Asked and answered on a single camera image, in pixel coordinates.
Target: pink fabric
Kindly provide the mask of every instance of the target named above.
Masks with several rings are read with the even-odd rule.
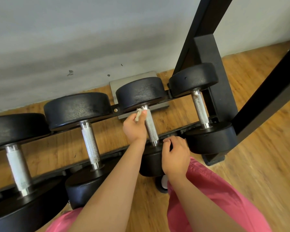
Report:
[[[272,231],[264,216],[248,199],[194,158],[190,160],[186,176],[191,183],[247,232]],[[170,200],[167,217],[170,231],[192,232],[185,212],[169,182],[168,189]],[[81,210],[82,208],[78,208],[60,216],[50,225],[46,232],[67,232]]]

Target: wall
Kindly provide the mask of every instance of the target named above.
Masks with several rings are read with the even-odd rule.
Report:
[[[0,0],[0,111],[174,68],[199,1]],[[290,39],[290,0],[233,0],[215,37],[222,56]]]

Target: metal plate on floor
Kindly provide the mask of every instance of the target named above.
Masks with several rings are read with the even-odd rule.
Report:
[[[143,74],[139,74],[139,75],[135,75],[135,76],[131,76],[131,77],[126,77],[126,78],[119,79],[119,80],[110,81],[109,85],[111,86],[114,103],[118,104],[117,97],[116,97],[116,90],[117,89],[119,89],[121,86],[123,86],[131,81],[143,79],[146,77],[157,77],[157,74],[155,71],[151,71],[151,72],[147,72],[147,73],[143,73]],[[164,102],[164,103],[150,106],[149,108],[151,109],[151,111],[155,111],[155,110],[164,109],[164,108],[168,108],[168,107],[169,107],[169,102]],[[118,119],[127,118],[132,113],[136,113],[136,111],[120,115],[120,116],[118,116]]]

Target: pant leg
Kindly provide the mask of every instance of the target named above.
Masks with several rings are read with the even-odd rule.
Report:
[[[262,213],[234,187],[191,157],[187,179],[216,203],[247,232],[270,232]],[[167,212],[171,232],[192,232],[178,197],[168,182],[170,195]]]

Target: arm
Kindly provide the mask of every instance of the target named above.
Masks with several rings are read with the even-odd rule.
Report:
[[[162,168],[186,213],[194,232],[245,232],[226,212],[205,196],[187,178],[190,151],[186,141],[172,136],[164,140]]]
[[[146,143],[146,114],[146,111],[142,112],[138,123],[134,121],[136,114],[124,121],[123,129],[131,144],[85,205],[69,232],[126,230]]]

